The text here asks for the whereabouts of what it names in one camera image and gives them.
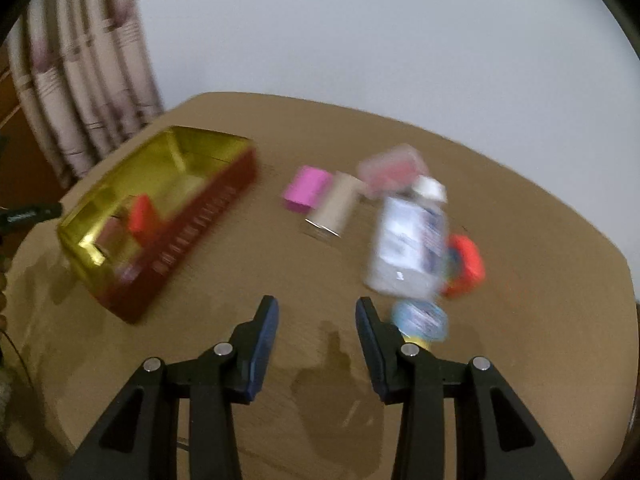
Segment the red rounded plastic case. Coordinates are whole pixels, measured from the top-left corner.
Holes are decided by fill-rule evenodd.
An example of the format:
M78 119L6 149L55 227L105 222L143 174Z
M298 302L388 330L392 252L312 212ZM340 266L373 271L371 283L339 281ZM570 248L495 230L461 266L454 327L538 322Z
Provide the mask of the red rounded plastic case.
M465 295L485 281L486 270L480 250L469 237L451 234L448 238L445 284L447 298Z

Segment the gold ribbed rectangular box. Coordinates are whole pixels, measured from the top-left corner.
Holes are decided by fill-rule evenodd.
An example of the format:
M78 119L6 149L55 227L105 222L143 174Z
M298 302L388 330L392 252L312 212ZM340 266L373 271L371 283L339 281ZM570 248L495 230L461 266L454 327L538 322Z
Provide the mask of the gold ribbed rectangular box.
M336 172L320 206L305 219L308 233L319 240L340 238L363 190L360 179Z

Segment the pink rectangular block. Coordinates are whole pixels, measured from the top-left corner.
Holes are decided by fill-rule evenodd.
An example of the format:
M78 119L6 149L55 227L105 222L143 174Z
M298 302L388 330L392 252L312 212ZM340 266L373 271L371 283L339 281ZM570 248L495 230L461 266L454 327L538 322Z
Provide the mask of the pink rectangular block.
M332 180L333 174L329 171L311 166L299 167L282 194L285 207L304 214L316 209Z

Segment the beige patterned curtain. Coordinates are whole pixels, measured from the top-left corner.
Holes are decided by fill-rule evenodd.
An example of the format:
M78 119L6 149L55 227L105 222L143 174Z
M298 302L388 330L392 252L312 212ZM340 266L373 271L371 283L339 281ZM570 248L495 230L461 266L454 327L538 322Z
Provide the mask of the beige patterned curtain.
M8 47L18 102L64 188L163 113L138 0L30 0Z

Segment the small clear case red contents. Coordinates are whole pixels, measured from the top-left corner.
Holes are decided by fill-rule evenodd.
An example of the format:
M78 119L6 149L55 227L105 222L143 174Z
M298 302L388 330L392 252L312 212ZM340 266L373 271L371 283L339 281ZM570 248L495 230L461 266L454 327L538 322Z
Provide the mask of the small clear case red contents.
M399 144L373 155L357 167L357 177L363 183L363 194L370 200L401 192L427 175L428 169L422 155L408 144Z

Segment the clear plastic labelled box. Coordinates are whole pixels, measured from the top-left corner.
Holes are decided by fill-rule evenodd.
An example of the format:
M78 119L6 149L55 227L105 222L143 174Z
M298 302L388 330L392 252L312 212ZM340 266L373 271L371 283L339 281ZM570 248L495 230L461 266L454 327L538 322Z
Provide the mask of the clear plastic labelled box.
M442 207L383 200L364 282L386 296L430 301L444 284L448 224Z

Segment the yellow striped cube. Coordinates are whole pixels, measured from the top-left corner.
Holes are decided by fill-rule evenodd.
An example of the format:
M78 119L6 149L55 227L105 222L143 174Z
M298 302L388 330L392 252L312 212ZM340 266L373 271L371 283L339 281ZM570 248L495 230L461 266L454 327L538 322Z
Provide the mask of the yellow striped cube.
M410 342L420 347L423 350L432 351L431 343L428 340L424 340L420 338L411 338Z

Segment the red gold toffee tin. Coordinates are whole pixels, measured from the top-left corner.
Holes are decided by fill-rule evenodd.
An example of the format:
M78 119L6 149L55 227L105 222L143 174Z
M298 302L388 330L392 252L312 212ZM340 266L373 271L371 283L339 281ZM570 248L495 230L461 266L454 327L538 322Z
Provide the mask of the red gold toffee tin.
M257 175L250 139L171 126L108 170L65 215L62 252L102 307L137 323Z

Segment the brown wooden door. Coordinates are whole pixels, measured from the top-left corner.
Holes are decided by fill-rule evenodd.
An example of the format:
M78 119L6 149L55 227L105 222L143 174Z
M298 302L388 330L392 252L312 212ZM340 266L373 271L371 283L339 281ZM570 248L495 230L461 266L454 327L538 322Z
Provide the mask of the brown wooden door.
M57 202L64 191L18 104L5 44L1 46L0 114L1 206L15 208Z

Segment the small tan block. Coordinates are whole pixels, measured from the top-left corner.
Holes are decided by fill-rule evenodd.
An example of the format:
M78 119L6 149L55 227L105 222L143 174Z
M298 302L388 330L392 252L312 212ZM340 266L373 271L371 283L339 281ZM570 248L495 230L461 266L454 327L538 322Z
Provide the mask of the small tan block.
M129 237L128 220L125 217L111 216L96 234L94 244L105 258L116 260L124 253Z

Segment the blue cartoon tin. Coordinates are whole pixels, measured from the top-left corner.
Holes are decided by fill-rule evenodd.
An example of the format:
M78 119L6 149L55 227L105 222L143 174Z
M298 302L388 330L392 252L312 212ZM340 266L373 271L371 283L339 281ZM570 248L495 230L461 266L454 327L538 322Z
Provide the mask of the blue cartoon tin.
M404 336L427 342L444 341L449 333L447 313L429 301L397 301L392 322Z

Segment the white cube block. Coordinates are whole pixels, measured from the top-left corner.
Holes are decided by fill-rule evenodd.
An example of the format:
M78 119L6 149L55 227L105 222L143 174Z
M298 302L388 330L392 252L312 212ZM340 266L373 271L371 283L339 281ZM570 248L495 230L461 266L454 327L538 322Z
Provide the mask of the white cube block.
M417 203L427 207L448 202L446 186L432 177L420 176L411 185L411 195Z

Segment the red rectangular block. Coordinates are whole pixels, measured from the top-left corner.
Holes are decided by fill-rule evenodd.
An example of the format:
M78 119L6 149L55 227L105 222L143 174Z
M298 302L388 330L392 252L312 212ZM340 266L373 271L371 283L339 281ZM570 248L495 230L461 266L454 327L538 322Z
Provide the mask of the red rectangular block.
M128 230L141 247L152 245L162 234L164 222L151 197L146 194L134 196L128 212Z

